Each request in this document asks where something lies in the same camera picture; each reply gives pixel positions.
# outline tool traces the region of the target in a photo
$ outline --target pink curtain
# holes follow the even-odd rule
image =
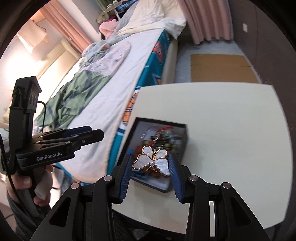
[[[80,53],[92,43],[82,28],[56,0],[44,5],[40,12]]]
[[[194,44],[212,37],[230,40],[233,27],[227,0],[178,0]]]

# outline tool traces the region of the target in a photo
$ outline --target sleeve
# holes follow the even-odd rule
[[[24,212],[20,204],[14,202],[8,194],[7,194],[7,199],[17,223],[17,227],[15,230],[16,235],[19,238],[21,238],[21,240],[23,241],[29,241],[33,233],[37,229],[37,226],[34,225],[33,223],[35,222],[39,226],[42,220],[50,211],[50,206],[49,205],[46,205],[44,207],[38,206],[37,209],[38,209],[38,212],[40,213],[40,216],[32,220],[30,217],[26,215],[26,213]]]

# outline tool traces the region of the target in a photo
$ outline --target human hand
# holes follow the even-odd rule
[[[53,172],[53,170],[54,170],[52,165],[47,165],[47,166],[45,166],[45,168],[50,172]],[[24,190],[24,189],[28,189],[32,186],[32,180],[30,177],[25,177],[25,176],[22,176],[22,175],[19,175],[16,173],[11,176],[11,179],[13,181],[13,184],[14,184],[16,190]],[[17,199],[17,197],[10,185],[10,182],[7,182],[7,192],[8,192],[8,195],[10,196],[10,198],[14,202],[19,203],[19,201],[18,201],[18,199]],[[50,202],[50,192],[46,195],[46,198],[44,200],[42,200],[38,196],[35,196],[33,201],[36,205],[39,205],[41,207],[48,205]]]

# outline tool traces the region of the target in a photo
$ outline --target small trinket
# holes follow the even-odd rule
[[[136,161],[133,164],[135,170],[140,170],[148,167],[146,171],[152,169],[154,172],[157,170],[164,176],[169,176],[170,171],[168,169],[168,160],[165,158],[167,156],[166,149],[159,149],[156,151],[152,150],[150,146],[144,146],[142,148],[142,153],[138,155]]]

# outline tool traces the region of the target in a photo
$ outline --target white fabric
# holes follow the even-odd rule
[[[93,130],[101,129],[105,135],[101,142],[83,146],[75,152],[73,159],[61,162],[75,178],[94,183],[106,174],[109,152],[119,123],[162,31],[155,29],[133,34],[111,46],[113,49],[129,42],[131,49],[111,80],[69,125],[69,128],[89,125]]]
[[[44,169],[41,181],[36,185],[35,194],[42,200],[46,199],[46,195],[52,188],[52,174],[48,170]]]
[[[141,0],[129,23],[118,31],[118,35],[161,28],[177,39],[185,25],[186,18],[177,0]]]
[[[112,48],[103,58],[91,63],[79,71],[89,70],[105,76],[113,76],[131,49],[129,42],[122,42]]]

